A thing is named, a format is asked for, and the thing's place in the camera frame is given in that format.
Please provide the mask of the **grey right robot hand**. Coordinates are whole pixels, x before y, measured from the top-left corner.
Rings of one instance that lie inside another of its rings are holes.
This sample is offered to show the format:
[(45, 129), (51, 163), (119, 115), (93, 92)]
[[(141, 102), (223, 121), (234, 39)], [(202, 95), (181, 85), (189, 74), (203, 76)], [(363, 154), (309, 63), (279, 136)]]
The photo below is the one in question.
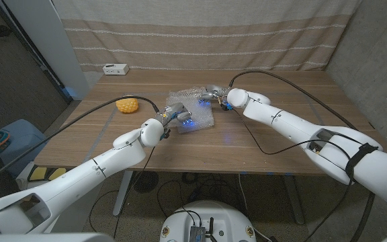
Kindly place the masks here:
[(220, 100), (222, 103), (227, 103), (227, 96), (230, 90), (230, 87), (207, 85), (205, 90), (201, 92), (199, 100), (217, 99)]

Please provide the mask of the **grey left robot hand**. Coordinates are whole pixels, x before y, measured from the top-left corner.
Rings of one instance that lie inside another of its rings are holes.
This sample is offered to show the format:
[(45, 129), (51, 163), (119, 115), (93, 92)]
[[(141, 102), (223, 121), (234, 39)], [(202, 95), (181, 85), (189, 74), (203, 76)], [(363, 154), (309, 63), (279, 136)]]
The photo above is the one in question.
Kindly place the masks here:
[(158, 120), (164, 127), (166, 127), (172, 120), (178, 122), (185, 122), (191, 119), (191, 112), (181, 103), (171, 104), (165, 106), (157, 113), (155, 119)]

